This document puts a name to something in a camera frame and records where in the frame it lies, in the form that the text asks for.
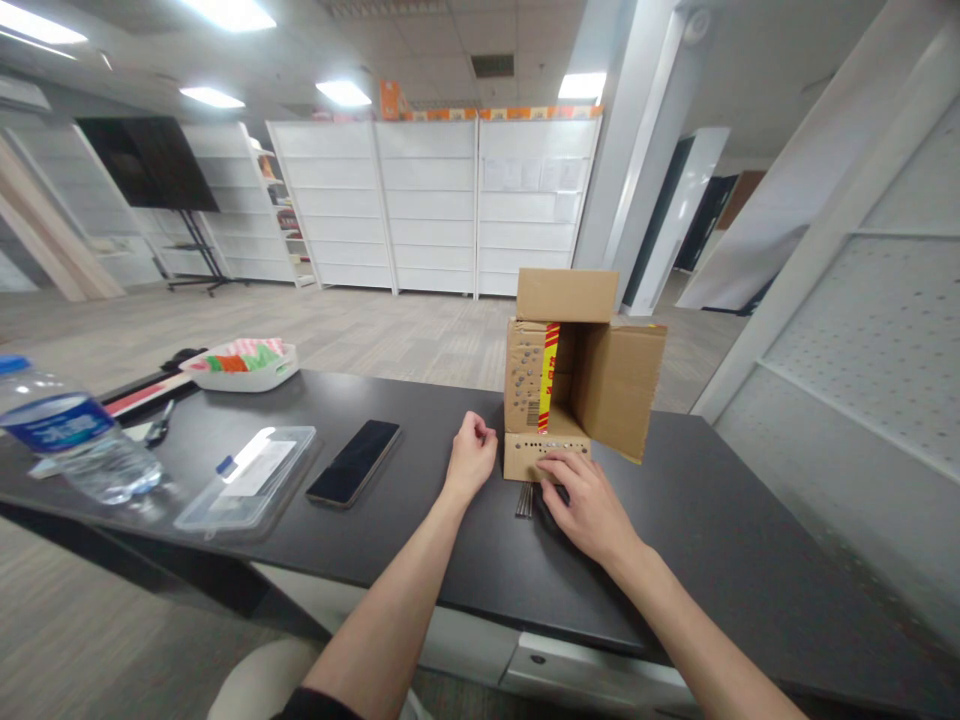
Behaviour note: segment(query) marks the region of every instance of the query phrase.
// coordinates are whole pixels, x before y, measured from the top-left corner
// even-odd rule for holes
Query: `tv stand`
[[[187,226],[187,231],[190,233],[190,237],[193,238],[193,247],[187,248],[189,250],[196,250],[200,253],[200,256],[203,258],[203,261],[206,263],[207,268],[210,270],[211,278],[203,280],[179,280],[177,282],[168,282],[167,290],[174,292],[181,285],[207,285],[210,287],[207,288],[207,295],[214,297],[213,291],[224,285],[229,285],[230,283],[243,282],[245,287],[250,287],[250,283],[245,280],[234,280],[223,274],[223,271],[220,269],[220,264],[217,262],[217,257],[214,255],[213,248],[207,244],[206,238],[203,237],[203,233],[200,231],[200,225],[197,224],[196,218],[193,217],[192,210],[177,210],[180,213],[180,218],[183,220],[183,224]]]

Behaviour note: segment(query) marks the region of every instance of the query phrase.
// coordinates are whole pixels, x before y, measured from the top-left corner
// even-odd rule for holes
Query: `black tv screen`
[[[77,118],[131,207],[220,212],[172,117]]]

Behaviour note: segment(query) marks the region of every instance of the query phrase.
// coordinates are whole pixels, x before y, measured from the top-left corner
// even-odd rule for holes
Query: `white basket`
[[[297,374],[300,361],[297,358],[297,346],[283,344],[283,356],[277,358],[265,368],[245,373],[210,372],[209,370],[194,370],[190,363],[203,360],[208,355],[223,355],[227,352],[230,343],[210,348],[204,353],[180,363],[180,370],[190,376],[197,385],[204,390],[220,390],[222,392],[266,392],[273,390],[277,385]]]

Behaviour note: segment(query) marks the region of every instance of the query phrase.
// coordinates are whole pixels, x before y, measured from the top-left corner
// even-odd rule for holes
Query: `desk surface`
[[[369,586],[426,515],[450,443],[472,409],[502,431],[502,395],[301,371],[260,395],[199,392],[183,400],[157,455],[173,478],[140,504],[88,501],[60,478],[26,477],[29,454],[5,438],[0,499],[168,542]],[[402,436],[356,504],[310,504],[306,483],[368,419]],[[292,480],[269,535],[238,542],[185,535],[173,520],[213,469],[268,425],[314,425],[325,444]],[[785,687],[944,717],[960,691],[837,569],[703,419],[654,413],[637,466],[595,444],[637,531],[717,624]],[[443,606],[637,657],[661,656],[652,632],[603,571],[562,535],[537,498],[514,511],[520,485],[500,463],[464,519],[440,590]]]

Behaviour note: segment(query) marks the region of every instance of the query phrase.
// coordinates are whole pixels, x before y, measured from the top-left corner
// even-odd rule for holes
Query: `water bottle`
[[[124,435],[82,386],[22,355],[0,355],[0,427],[107,505],[147,492],[163,474],[153,453]]]

